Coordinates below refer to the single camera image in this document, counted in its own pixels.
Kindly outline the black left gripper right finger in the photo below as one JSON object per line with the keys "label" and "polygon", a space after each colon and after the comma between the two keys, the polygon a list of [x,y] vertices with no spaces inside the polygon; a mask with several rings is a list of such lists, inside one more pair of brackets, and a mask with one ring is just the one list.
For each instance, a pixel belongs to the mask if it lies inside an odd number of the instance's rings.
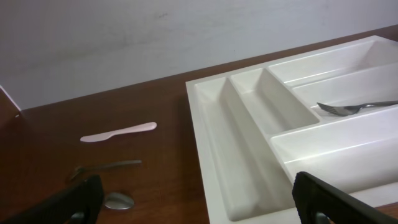
{"label": "black left gripper right finger", "polygon": [[397,219],[307,172],[296,174],[292,196],[303,224],[397,224]]}

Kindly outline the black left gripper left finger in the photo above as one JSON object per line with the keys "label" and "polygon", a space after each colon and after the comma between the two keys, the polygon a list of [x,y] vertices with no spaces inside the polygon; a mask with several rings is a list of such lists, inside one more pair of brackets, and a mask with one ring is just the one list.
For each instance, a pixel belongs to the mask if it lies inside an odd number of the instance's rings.
{"label": "black left gripper left finger", "polygon": [[101,178],[99,175],[92,175],[1,223],[95,224],[103,200],[104,191]]}

